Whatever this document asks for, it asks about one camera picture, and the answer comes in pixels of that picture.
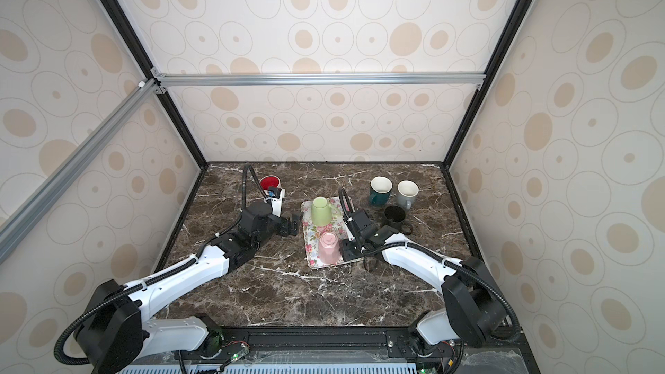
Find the left black frame post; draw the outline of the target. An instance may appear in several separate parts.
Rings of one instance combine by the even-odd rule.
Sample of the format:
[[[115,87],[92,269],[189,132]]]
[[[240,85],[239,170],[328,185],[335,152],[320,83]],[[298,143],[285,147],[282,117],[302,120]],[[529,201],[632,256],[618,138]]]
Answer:
[[[154,64],[147,54],[143,43],[140,41],[132,23],[127,18],[119,0],[100,0],[100,3],[110,17],[114,27],[116,27],[116,30],[119,32],[119,35],[133,57],[133,60],[137,62],[142,74],[149,80],[157,81],[160,86],[160,91],[157,92],[157,97],[159,98],[162,107],[166,111],[173,126],[175,126],[178,135],[185,143],[186,148],[194,158],[197,166],[204,170],[207,167],[208,162],[205,160],[204,154],[195,142],[190,129],[185,124],[184,118],[178,111],[173,98],[171,98],[171,95],[169,95],[166,89],[161,85],[156,74],[152,72]]]

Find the light green mug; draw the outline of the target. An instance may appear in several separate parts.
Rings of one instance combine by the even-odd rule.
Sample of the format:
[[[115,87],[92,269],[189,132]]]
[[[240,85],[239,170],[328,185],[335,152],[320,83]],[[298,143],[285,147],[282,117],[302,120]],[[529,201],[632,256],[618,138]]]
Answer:
[[[316,197],[312,202],[312,223],[315,227],[325,227],[332,223],[332,204],[326,197]]]

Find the grey mug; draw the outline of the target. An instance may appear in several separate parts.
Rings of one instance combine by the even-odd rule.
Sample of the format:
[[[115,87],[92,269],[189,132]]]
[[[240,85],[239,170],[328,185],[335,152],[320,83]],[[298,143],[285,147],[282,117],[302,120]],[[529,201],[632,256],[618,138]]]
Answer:
[[[397,203],[404,210],[410,210],[415,204],[419,187],[410,180],[401,181],[398,184]]]

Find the black mug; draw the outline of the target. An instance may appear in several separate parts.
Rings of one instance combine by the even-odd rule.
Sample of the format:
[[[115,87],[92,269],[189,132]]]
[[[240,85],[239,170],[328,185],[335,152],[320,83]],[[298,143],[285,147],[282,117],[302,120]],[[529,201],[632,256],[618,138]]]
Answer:
[[[383,225],[404,235],[411,235],[413,232],[413,225],[406,220],[406,210],[398,205],[390,205],[384,209]]]

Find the floral rectangular tray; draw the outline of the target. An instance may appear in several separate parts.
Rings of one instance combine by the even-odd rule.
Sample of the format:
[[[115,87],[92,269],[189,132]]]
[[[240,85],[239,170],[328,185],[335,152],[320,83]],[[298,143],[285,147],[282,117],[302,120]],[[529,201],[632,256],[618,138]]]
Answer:
[[[343,221],[343,213],[338,197],[327,199],[327,210],[331,218],[325,226],[316,226],[312,219],[314,201],[301,204],[301,229],[304,236],[306,258],[311,269],[329,268],[358,261],[345,260],[341,254],[341,244],[349,238]]]

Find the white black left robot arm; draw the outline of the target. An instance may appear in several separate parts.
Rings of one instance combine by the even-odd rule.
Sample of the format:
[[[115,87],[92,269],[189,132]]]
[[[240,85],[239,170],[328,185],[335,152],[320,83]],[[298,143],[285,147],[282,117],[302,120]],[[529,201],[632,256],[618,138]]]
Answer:
[[[224,337],[209,316],[158,320],[156,314],[207,282],[220,279],[253,259],[273,235],[297,235],[300,213],[277,216],[255,202],[227,230],[199,251],[169,268],[123,285],[102,283],[84,313],[55,342],[55,359],[64,365],[93,365],[96,373],[117,373],[135,360],[168,351],[216,358]]]

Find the black frame post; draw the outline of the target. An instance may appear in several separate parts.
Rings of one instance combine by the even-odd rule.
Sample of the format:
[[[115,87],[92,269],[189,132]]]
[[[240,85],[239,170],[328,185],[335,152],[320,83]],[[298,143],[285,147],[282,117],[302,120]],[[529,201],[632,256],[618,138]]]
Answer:
[[[114,27],[116,27],[116,30],[119,32],[119,35],[133,57],[133,60],[137,62],[142,74],[149,80],[157,81],[160,86],[160,91],[157,92],[157,97],[159,98],[162,107],[166,111],[173,126],[175,126],[178,135],[185,143],[186,148],[194,158],[197,166],[204,170],[207,167],[208,162],[205,160],[204,154],[195,142],[190,129],[185,124],[184,118],[178,111],[173,98],[171,98],[171,95],[169,95],[166,89],[161,85],[156,74],[152,72],[154,64],[147,54],[143,43],[140,41],[132,23],[127,18],[119,0],[100,0],[100,3],[110,17]]]
[[[448,171],[452,166],[455,157],[460,151],[464,140],[466,139],[471,126],[476,118],[476,115],[480,111],[480,108],[490,90],[490,87],[495,82],[495,78],[502,67],[502,64],[507,56],[507,52],[512,45],[514,38],[516,37],[521,24],[526,18],[526,14],[529,11],[533,0],[516,0],[514,8],[512,9],[507,23],[499,36],[497,45],[495,46],[494,52],[491,55],[488,65],[485,69],[485,79],[480,88],[475,92],[469,106],[462,118],[462,122],[459,128],[456,131],[455,137],[453,138],[450,150],[448,151],[445,159],[443,160],[442,170]]]

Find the pink mug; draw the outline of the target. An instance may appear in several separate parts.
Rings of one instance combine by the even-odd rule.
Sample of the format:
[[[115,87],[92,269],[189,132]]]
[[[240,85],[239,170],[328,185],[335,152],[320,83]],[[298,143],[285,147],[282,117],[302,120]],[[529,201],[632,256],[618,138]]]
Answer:
[[[341,260],[339,238],[332,232],[325,232],[318,241],[320,261],[327,266],[334,266]]]

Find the right black frame post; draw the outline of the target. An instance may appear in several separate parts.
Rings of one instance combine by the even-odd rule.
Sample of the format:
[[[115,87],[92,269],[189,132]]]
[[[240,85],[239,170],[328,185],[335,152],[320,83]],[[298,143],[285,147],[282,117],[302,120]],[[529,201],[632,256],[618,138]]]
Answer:
[[[497,45],[495,46],[494,52],[491,55],[488,65],[485,69],[485,79],[480,88],[475,92],[469,106],[462,118],[462,122],[459,128],[456,131],[455,137],[453,138],[450,150],[448,151],[445,159],[443,160],[442,170],[448,171],[452,166],[455,157],[460,151],[464,140],[466,139],[471,126],[476,118],[476,115],[480,111],[480,108],[490,90],[490,87],[495,82],[495,78],[502,67],[502,64],[507,56],[507,52],[512,45],[514,38],[516,37],[521,24],[526,18],[526,14],[529,11],[533,0],[516,0],[514,8],[512,9],[507,23],[499,36]]]

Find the horizontal aluminium rail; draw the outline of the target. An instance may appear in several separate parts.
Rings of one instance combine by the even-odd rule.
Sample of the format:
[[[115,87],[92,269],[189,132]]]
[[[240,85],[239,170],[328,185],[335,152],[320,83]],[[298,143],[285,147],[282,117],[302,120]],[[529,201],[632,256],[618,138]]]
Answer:
[[[349,86],[349,85],[481,85],[482,72],[354,73],[354,74],[160,74],[166,87]]]

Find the white mug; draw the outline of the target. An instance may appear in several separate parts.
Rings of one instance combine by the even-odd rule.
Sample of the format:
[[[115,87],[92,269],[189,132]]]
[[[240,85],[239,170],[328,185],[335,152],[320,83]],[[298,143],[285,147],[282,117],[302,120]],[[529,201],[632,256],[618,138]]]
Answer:
[[[282,190],[280,178],[274,175],[263,177],[260,180],[260,185],[269,197],[277,197]]]

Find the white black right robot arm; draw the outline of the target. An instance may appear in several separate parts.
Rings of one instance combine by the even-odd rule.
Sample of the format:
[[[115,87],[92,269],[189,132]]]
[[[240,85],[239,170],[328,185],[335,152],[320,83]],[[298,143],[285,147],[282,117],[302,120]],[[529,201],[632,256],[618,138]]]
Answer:
[[[416,353],[424,355],[450,340],[479,348],[489,339],[514,342],[521,336],[516,311],[483,261],[441,256],[391,226],[379,228],[364,210],[344,210],[343,222],[351,236],[340,243],[344,259],[377,256],[443,295],[444,308],[425,313],[409,327]]]

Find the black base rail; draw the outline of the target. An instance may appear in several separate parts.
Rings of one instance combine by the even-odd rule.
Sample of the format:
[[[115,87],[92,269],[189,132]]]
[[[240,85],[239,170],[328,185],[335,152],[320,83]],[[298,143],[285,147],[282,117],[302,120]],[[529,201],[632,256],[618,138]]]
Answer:
[[[229,362],[234,351],[381,351],[388,358],[417,365],[450,362],[452,373],[471,362],[474,348],[460,339],[431,345],[411,327],[219,327],[207,325],[208,333],[197,344],[180,330],[167,330],[166,320],[151,322],[135,333],[119,333],[115,339],[81,348],[99,373],[118,372],[134,361],[153,355],[183,353],[198,360]]]

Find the slanted left aluminium rail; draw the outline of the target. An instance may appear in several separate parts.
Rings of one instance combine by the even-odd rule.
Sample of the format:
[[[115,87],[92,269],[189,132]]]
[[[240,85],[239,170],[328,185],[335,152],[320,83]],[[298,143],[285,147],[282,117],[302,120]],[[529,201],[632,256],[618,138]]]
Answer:
[[[129,118],[156,93],[157,81],[149,79],[135,88],[114,112],[45,180],[1,228],[1,260],[6,261],[42,220],[62,194],[79,178]]]

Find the dark teal mug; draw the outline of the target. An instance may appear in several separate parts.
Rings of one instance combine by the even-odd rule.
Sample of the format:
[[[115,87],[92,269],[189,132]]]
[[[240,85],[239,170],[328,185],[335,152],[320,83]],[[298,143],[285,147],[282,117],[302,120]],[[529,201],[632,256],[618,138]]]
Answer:
[[[389,178],[378,176],[370,183],[370,194],[368,202],[373,207],[381,207],[388,203],[393,184]]]

